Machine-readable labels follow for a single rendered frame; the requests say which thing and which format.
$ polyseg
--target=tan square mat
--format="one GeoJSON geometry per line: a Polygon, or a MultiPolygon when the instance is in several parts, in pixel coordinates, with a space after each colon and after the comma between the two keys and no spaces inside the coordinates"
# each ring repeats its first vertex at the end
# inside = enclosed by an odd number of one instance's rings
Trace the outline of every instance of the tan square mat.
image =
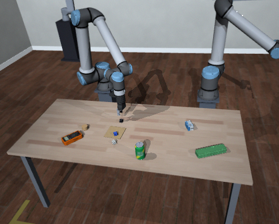
{"type": "Polygon", "coordinates": [[[112,138],[112,139],[120,139],[124,133],[126,128],[114,127],[110,126],[104,137],[112,138]],[[114,136],[113,132],[117,131],[118,135],[114,136]]]}

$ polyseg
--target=baseboard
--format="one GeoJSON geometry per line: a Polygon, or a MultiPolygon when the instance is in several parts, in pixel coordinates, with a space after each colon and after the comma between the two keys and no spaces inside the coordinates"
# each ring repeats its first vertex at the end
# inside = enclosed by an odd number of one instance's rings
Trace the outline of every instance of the baseboard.
{"type": "Polygon", "coordinates": [[[18,59],[22,58],[23,56],[27,55],[32,50],[33,50],[32,47],[29,47],[29,48],[25,49],[24,51],[20,52],[19,54],[17,54],[16,56],[13,56],[11,59],[7,60],[6,62],[0,64],[0,71],[3,70],[4,68],[6,68],[7,66],[13,64],[14,62],[16,62],[18,59]]]}
{"type": "MultiPolygon", "coordinates": [[[[62,51],[62,47],[55,46],[32,46],[20,52],[16,56],[7,60],[0,65],[0,71],[7,66],[13,64],[32,50],[58,50],[62,51]]],[[[109,52],[107,47],[91,47],[92,52],[109,52]]],[[[195,53],[195,54],[211,54],[211,48],[120,48],[121,52],[139,52],[139,53],[195,53]]],[[[234,49],[226,48],[224,54],[268,54],[262,48],[234,49]]]]}

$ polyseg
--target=green lego block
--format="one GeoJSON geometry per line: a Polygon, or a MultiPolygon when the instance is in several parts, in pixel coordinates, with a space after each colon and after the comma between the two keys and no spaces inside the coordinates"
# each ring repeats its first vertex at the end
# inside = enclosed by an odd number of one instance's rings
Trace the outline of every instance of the green lego block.
{"type": "Polygon", "coordinates": [[[195,150],[195,154],[199,159],[208,156],[222,154],[222,153],[226,153],[226,146],[224,144],[212,145],[212,146],[195,150]]]}

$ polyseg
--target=table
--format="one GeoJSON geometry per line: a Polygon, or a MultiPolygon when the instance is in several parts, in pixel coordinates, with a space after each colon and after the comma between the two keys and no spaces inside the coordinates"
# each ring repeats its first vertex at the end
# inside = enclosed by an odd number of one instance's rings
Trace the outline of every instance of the table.
{"type": "Polygon", "coordinates": [[[127,104],[117,116],[116,109],[116,103],[57,99],[7,151],[22,158],[44,207],[50,202],[31,157],[231,182],[225,223],[233,222],[241,184],[253,184],[240,111],[127,104]],[[84,137],[65,146],[61,137],[82,124],[90,124],[84,137]],[[126,128],[116,145],[104,137],[110,126],[126,128]],[[138,141],[146,147],[144,160],[135,156],[138,141]],[[220,143],[227,153],[195,155],[197,148],[220,143]]]}

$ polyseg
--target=table leg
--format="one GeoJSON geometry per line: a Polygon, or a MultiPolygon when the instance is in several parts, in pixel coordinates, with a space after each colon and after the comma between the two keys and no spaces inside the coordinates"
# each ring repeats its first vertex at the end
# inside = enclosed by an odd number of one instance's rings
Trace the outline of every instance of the table leg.
{"type": "Polygon", "coordinates": [[[39,198],[43,204],[43,206],[45,208],[49,207],[50,205],[50,202],[49,202],[49,199],[48,199],[48,196],[47,196],[47,193],[45,192],[44,190],[44,187],[42,185],[42,182],[38,176],[38,173],[35,169],[35,166],[31,160],[30,157],[25,157],[25,156],[21,156],[21,159],[23,161],[23,164],[25,166],[25,168],[27,169],[27,172],[32,180],[32,183],[39,195],[39,198]]]}
{"type": "Polygon", "coordinates": [[[232,183],[229,204],[225,217],[225,224],[232,224],[234,219],[235,207],[237,204],[241,184],[232,183]]]}

